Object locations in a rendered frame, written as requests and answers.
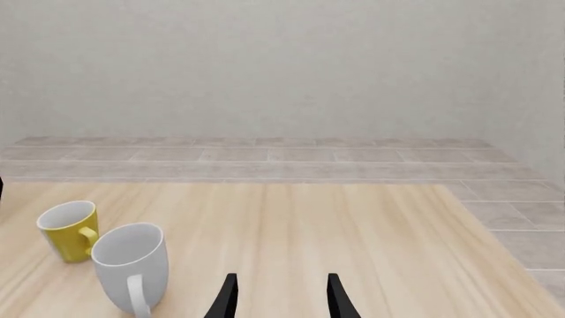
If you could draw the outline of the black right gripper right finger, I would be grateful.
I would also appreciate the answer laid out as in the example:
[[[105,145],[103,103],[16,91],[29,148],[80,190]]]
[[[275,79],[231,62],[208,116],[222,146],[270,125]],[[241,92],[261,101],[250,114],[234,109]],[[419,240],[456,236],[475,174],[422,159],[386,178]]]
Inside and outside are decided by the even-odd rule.
[[[328,274],[327,299],[330,318],[361,318],[336,273]]]

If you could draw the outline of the yellow mug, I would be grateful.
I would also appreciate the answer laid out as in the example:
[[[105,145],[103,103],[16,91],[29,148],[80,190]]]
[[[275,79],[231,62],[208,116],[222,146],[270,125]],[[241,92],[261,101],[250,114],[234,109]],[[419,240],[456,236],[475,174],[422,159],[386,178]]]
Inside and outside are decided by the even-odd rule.
[[[43,212],[36,226],[59,258],[67,263],[87,261],[100,237],[96,206],[69,201]]]

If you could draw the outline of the white mug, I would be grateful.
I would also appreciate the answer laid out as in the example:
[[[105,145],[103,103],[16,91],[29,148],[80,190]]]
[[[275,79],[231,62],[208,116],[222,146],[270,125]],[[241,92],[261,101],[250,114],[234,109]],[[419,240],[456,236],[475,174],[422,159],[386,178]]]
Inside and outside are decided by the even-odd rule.
[[[116,227],[97,240],[91,251],[94,269],[108,299],[135,318],[152,318],[169,280],[169,261],[162,229],[152,223]]]

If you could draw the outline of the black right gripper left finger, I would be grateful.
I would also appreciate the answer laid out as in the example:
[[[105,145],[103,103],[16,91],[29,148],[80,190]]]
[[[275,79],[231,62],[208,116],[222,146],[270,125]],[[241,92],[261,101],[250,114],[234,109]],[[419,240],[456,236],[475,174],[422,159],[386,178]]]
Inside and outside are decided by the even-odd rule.
[[[204,318],[235,318],[238,299],[237,275],[226,275],[222,288]]]

